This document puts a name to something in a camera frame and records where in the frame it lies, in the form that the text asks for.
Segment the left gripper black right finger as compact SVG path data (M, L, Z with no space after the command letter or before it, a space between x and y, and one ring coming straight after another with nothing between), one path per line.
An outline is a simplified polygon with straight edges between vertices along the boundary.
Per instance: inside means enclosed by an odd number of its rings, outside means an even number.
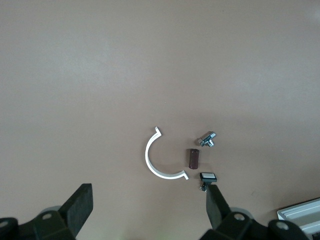
M307 236L294 223L271 220L268 226L258 223L247 214L232 211L218 186L209 185L206 191L206 212L211 229L202 240L305 240Z

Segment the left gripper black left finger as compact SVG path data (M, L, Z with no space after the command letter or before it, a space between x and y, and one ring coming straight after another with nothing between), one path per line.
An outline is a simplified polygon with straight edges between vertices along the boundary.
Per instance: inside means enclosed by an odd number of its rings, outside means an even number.
M0 219L2 240L75 240L93 211L93 187L81 186L61 206L49 207L19 224L14 217Z

